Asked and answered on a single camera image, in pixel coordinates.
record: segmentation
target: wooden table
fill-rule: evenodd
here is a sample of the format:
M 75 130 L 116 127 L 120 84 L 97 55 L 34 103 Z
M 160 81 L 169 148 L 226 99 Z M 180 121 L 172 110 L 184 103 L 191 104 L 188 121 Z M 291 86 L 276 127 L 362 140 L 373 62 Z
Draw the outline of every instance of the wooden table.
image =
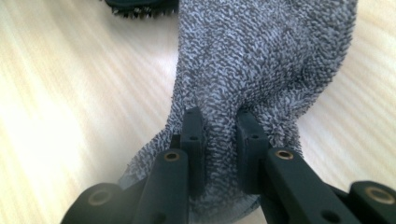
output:
M 99 1 L 0 2 L 0 223 L 59 223 L 116 182 L 165 124 L 177 16 L 130 21 Z M 396 189 L 396 2 L 361 0 L 352 47 L 298 122 L 305 158 L 340 189 Z M 263 223 L 260 210 L 238 223 Z

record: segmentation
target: black brush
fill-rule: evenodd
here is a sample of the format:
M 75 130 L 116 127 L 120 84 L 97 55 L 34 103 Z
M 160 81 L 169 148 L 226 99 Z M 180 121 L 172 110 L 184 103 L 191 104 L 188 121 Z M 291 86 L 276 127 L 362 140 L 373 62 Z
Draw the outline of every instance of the black brush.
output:
M 178 0 L 105 0 L 114 15 L 123 18 L 157 18 L 177 13 Z

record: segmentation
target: wood grain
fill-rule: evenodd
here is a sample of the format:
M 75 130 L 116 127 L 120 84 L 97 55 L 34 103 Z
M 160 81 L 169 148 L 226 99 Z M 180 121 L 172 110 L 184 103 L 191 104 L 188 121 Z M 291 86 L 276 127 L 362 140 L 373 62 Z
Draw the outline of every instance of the wood grain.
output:
M 396 189 L 396 2 L 361 0 L 352 47 L 299 120 L 306 160 L 347 190 Z M 99 1 L 0 2 L 0 223 L 59 223 L 116 182 L 165 124 L 177 17 L 130 21 Z M 263 223 L 260 210 L 238 223 Z

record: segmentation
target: gray sock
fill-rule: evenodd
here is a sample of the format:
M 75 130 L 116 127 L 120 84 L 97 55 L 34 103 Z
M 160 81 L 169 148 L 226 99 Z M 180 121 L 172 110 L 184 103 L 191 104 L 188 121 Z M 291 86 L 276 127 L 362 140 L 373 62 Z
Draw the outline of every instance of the gray sock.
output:
M 235 115 L 248 108 L 274 147 L 301 153 L 296 120 L 347 53 L 357 0 L 180 0 L 179 59 L 165 128 L 133 157 L 120 185 L 146 177 L 199 106 L 208 138 L 205 193 L 190 223 L 230 223 L 259 206 L 237 187 Z

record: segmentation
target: brass insert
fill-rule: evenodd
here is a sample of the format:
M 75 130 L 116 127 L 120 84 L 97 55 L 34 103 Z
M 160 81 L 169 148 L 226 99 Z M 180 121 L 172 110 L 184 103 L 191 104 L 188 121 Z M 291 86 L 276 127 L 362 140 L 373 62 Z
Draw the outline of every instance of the brass insert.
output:
M 366 194 L 378 203 L 384 204 L 394 204 L 396 203 L 395 198 L 388 192 L 377 188 L 377 187 L 367 187 L 365 189 Z
M 164 155 L 166 161 L 178 161 L 180 156 L 176 152 L 168 152 Z
M 99 206 L 109 202 L 113 198 L 113 193 L 109 189 L 98 189 L 88 198 L 88 204 Z
M 287 150 L 278 150 L 275 154 L 280 159 L 286 160 L 286 161 L 292 160 L 293 157 L 294 157 L 293 154 L 291 152 L 287 151 Z

